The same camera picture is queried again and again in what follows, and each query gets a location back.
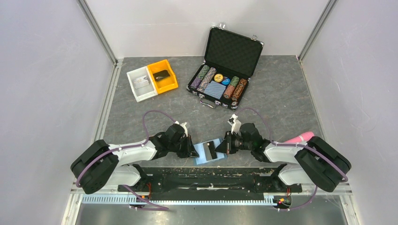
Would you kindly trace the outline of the blue card holder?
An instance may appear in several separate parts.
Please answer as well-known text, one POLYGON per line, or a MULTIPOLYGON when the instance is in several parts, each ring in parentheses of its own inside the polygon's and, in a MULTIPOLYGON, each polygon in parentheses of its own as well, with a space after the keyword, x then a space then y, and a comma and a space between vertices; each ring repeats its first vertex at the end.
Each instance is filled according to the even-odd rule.
POLYGON ((215 158, 213 158, 210 153, 209 146, 214 146, 214 148, 216 148, 221 144, 221 142, 222 142, 221 138, 217 138, 210 141, 195 144, 194 148, 199 155, 199 157, 195 158, 195 165, 204 165, 226 159, 227 155, 224 153, 215 152, 216 155, 215 158))

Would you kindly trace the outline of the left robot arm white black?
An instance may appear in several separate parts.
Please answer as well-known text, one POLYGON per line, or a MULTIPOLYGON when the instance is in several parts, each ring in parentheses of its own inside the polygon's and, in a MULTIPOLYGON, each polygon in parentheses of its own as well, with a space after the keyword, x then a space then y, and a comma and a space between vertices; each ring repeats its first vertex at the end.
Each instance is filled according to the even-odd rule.
POLYGON ((142 191, 147 186, 147 177, 135 163, 156 160, 170 152, 179 158, 199 157, 186 122, 175 122, 165 132, 140 142, 107 144, 104 140, 97 140, 71 164, 70 169, 77 179, 76 185, 86 194, 119 185, 142 191))

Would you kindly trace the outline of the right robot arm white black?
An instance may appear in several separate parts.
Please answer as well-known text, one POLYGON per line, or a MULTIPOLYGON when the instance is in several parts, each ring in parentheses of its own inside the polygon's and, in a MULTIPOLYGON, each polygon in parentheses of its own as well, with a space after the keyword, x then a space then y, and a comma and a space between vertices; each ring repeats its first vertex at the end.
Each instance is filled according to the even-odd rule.
POLYGON ((347 182, 352 165, 347 158, 318 136, 298 142, 275 142, 263 138, 253 123, 240 126, 238 132, 227 131, 216 152, 235 154, 248 150, 256 160, 280 165, 270 176, 270 185, 284 191, 293 185, 313 183, 316 187, 333 192, 337 185, 347 182))

